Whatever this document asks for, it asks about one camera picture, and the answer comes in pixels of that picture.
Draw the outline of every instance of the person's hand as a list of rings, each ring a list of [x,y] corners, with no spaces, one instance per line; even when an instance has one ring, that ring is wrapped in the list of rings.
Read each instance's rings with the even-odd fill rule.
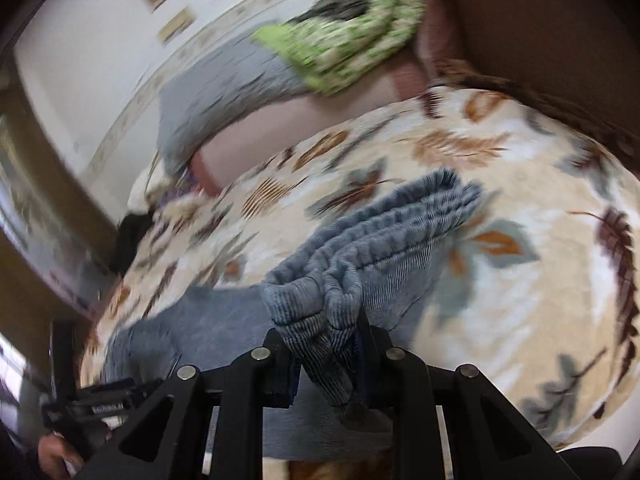
[[[45,475],[52,480],[69,478],[65,460],[71,462],[76,469],[84,465],[78,452],[61,436],[51,433],[41,437],[38,443],[38,462]]]

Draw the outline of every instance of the pink fabric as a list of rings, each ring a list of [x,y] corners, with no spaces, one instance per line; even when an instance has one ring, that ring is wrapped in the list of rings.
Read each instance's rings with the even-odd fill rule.
[[[412,41],[412,51],[429,78],[441,59],[465,59],[462,32],[453,0],[426,0],[426,10]]]
[[[426,83],[417,59],[403,49],[335,96],[274,103],[226,127],[195,153],[191,171],[205,192],[215,196],[276,153],[325,128],[417,96]]]

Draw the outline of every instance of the white wall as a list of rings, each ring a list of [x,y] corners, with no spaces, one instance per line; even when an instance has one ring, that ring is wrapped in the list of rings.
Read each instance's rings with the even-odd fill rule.
[[[109,159],[96,170],[92,159],[105,135],[172,54],[240,1],[167,0],[153,11],[146,0],[47,0],[18,41],[18,70],[38,120],[114,221],[126,212],[133,179],[153,156],[159,112],[145,110],[126,138],[116,139],[123,142],[120,155],[106,150]],[[158,31],[185,6],[196,22],[163,45]],[[126,155],[124,148],[132,151]]]

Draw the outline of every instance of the floral blanket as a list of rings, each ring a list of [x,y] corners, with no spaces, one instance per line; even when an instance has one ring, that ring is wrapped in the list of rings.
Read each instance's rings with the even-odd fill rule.
[[[292,146],[218,198],[171,202],[89,339],[82,386],[119,329],[190,284],[258,283],[324,222],[441,166],[490,199],[459,230],[410,349],[476,364],[553,446],[574,442],[638,380],[640,184],[601,145],[497,91],[436,86]]]

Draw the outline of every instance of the pillow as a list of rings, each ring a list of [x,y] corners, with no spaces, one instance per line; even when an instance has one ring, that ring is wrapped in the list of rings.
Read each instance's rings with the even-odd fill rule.
[[[209,136],[238,118],[308,92],[288,63],[252,40],[268,23],[239,33],[162,88],[158,152],[167,175],[179,176]]]
[[[404,48],[334,96],[308,95],[277,102],[226,127],[194,154],[191,171],[204,191],[215,196],[245,171],[301,140],[420,95],[426,84],[420,63]]]
[[[429,78],[436,77],[434,65],[442,59],[466,57],[462,32],[453,0],[426,0],[426,11],[412,41],[412,50]]]

